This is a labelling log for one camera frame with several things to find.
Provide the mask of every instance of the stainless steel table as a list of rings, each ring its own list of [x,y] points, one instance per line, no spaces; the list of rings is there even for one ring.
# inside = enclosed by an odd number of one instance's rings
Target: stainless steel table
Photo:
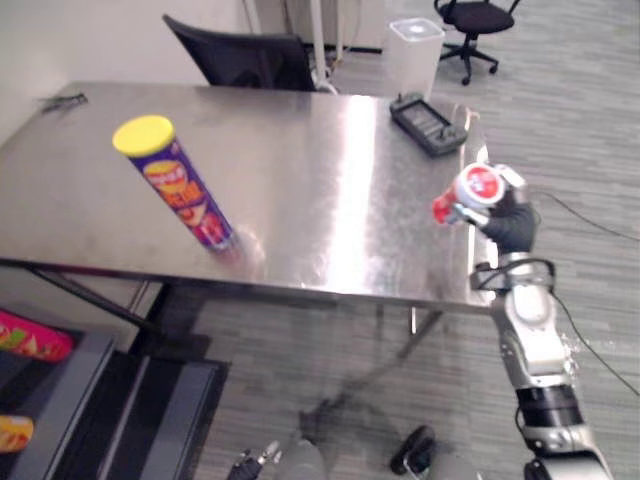
[[[433,102],[469,139],[431,159],[386,99],[118,83],[62,94],[78,92],[87,104],[36,115],[0,150],[0,262],[485,310],[467,275],[490,244],[430,213],[465,163],[487,160],[467,108]],[[148,113],[175,123],[240,254],[201,247],[111,146],[122,122]]]

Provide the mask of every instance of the chair backrest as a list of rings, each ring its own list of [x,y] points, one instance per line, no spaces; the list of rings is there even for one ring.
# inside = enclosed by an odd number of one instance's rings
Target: chair backrest
[[[516,9],[516,7],[520,3],[520,1],[521,0],[513,0],[513,3],[511,4],[511,7],[509,7],[509,15],[511,15],[513,13],[513,11]],[[451,0],[449,3],[446,4],[446,8],[441,11],[440,10],[440,0],[433,0],[433,8],[438,13],[440,13],[440,15],[442,16],[442,19],[444,20],[445,23],[451,23],[451,15],[452,15],[453,9],[455,8],[457,3],[458,3],[457,0]]]
[[[211,85],[315,90],[307,54],[296,35],[237,35],[162,19]]]

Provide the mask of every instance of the white trash bin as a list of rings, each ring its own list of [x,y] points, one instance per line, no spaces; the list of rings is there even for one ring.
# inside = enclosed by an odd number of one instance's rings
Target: white trash bin
[[[431,95],[438,69],[444,31],[426,18],[408,18],[389,24],[384,63],[389,96],[420,92]]]

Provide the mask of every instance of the remote control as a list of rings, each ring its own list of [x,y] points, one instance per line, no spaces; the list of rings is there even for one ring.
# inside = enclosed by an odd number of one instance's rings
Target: remote control
[[[467,139],[467,132],[451,124],[422,95],[398,97],[389,106],[391,118],[432,157],[450,153]]]

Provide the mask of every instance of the office chair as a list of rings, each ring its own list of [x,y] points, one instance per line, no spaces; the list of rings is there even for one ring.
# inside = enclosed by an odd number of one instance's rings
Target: office chair
[[[315,91],[307,54],[296,35],[217,33],[162,19],[211,85]]]
[[[445,23],[453,25],[456,30],[466,35],[464,44],[454,45],[445,43],[444,46],[449,49],[447,53],[440,56],[440,60],[451,57],[460,57],[464,62],[467,76],[462,79],[463,85],[469,85],[471,81],[471,57],[481,58],[487,62],[493,63],[489,72],[494,74],[498,71],[498,60],[486,55],[476,49],[479,35],[487,33],[497,33],[508,30],[513,27],[515,21],[513,19],[513,11],[520,3],[520,0],[514,0],[509,10],[503,10],[500,7],[489,3],[489,0],[476,2],[458,2],[451,0],[449,3],[440,6],[440,0],[434,0],[433,7],[440,14]]]

